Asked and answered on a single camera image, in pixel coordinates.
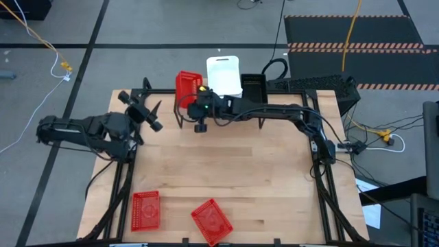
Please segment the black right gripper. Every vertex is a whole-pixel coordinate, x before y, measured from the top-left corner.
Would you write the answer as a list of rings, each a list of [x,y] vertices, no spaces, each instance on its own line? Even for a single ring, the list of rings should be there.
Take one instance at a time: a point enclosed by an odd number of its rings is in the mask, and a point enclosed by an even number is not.
[[[198,89],[196,99],[188,105],[188,117],[196,122],[195,133],[207,131],[204,120],[215,118],[215,114],[226,109],[226,100],[213,92],[212,89]]]

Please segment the black perforated case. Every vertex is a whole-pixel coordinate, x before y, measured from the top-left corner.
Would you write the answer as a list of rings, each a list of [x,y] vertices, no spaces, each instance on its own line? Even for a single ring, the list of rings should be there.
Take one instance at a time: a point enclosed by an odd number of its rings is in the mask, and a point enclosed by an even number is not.
[[[341,116],[345,115],[361,99],[354,77],[345,74],[312,78],[283,78],[267,82],[268,93],[293,93],[305,91],[312,96],[316,91],[334,91]]]

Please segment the white plastic basket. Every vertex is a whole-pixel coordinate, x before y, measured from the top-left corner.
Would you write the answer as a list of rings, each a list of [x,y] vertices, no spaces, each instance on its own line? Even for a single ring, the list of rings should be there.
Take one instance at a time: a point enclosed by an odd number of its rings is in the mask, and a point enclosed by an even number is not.
[[[239,59],[236,56],[217,56],[206,60],[208,86],[221,98],[241,97]]]

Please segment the wooden shelf with black legs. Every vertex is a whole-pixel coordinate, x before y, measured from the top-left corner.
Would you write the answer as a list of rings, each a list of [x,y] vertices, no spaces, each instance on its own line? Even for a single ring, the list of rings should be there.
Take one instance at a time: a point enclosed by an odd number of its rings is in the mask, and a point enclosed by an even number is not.
[[[208,85],[208,80],[206,78],[203,78],[203,85],[202,86],[207,86],[207,85]],[[188,117],[187,108],[180,108],[180,102],[176,102],[176,94],[175,94],[174,114],[176,116],[178,125],[180,127],[182,127],[183,121],[195,122],[194,120],[192,120]]]

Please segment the grey equipment case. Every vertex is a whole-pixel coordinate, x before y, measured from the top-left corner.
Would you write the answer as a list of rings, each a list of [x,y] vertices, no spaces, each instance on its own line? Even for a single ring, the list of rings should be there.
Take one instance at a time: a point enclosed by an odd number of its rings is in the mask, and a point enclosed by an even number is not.
[[[414,193],[410,201],[411,247],[439,247],[439,200]]]

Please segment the black hazard-striped floor mat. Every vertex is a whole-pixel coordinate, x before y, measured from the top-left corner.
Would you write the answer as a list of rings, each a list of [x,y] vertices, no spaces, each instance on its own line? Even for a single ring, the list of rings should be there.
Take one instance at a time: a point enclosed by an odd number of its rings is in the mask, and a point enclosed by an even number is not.
[[[405,15],[288,15],[293,78],[345,73],[359,89],[439,91],[439,46]]]

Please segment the black box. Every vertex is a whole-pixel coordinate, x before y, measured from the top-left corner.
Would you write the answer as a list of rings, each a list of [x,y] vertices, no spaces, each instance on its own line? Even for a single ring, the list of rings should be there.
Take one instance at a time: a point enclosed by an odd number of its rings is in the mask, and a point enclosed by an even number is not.
[[[52,0],[0,0],[20,19],[44,21],[52,7]]]

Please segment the black plastic basket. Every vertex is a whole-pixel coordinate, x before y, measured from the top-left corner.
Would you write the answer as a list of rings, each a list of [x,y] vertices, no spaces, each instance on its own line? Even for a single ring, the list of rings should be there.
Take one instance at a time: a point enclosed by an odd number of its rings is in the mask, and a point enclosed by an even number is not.
[[[240,80],[243,89],[242,98],[256,103],[267,104],[268,95],[265,74],[241,74]]]

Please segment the white paper sheet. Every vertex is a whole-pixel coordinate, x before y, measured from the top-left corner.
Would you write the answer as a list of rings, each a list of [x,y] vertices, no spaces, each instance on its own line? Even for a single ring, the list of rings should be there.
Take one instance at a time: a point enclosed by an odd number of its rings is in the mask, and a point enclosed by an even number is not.
[[[366,192],[372,189],[377,189],[378,186],[367,183],[366,181],[356,180],[356,185],[359,187],[358,192]],[[367,226],[380,229],[381,227],[381,206],[379,204],[372,204],[362,207],[364,219]]]

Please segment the grey cabinet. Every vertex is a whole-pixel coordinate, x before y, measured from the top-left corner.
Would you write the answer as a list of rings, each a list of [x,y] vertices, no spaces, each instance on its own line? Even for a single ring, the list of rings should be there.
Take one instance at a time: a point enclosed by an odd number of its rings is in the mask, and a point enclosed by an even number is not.
[[[427,194],[439,200],[439,102],[423,103]]]

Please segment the red plastic basket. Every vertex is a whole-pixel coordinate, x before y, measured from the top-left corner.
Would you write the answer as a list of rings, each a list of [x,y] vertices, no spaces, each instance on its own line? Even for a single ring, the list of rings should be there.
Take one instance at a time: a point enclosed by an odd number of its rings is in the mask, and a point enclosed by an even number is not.
[[[210,247],[220,243],[234,230],[233,225],[213,198],[193,210],[191,217]]]
[[[199,86],[203,85],[203,77],[199,73],[180,71],[176,76],[176,102],[180,102],[180,108],[194,102]]]
[[[132,195],[131,231],[157,230],[161,223],[159,191],[146,191]]]

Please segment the yellow power plug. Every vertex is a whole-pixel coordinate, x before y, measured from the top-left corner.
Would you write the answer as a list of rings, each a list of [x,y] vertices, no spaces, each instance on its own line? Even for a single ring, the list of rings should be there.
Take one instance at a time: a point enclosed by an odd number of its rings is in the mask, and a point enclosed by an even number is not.
[[[392,140],[391,130],[385,129],[385,130],[373,130],[372,133],[378,135],[384,142],[389,143]]]

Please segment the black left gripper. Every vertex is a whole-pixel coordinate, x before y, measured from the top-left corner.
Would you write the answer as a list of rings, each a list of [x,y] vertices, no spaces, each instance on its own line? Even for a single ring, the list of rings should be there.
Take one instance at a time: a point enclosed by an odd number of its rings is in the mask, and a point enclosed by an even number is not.
[[[158,109],[161,104],[161,100],[153,107],[149,109],[145,106],[145,102],[142,99],[146,99],[142,94],[139,96],[129,95],[126,91],[121,91],[118,94],[118,100],[126,104],[124,113],[117,115],[117,129],[120,133],[132,133],[137,128],[146,122],[154,132],[162,130],[163,125],[158,121]]]

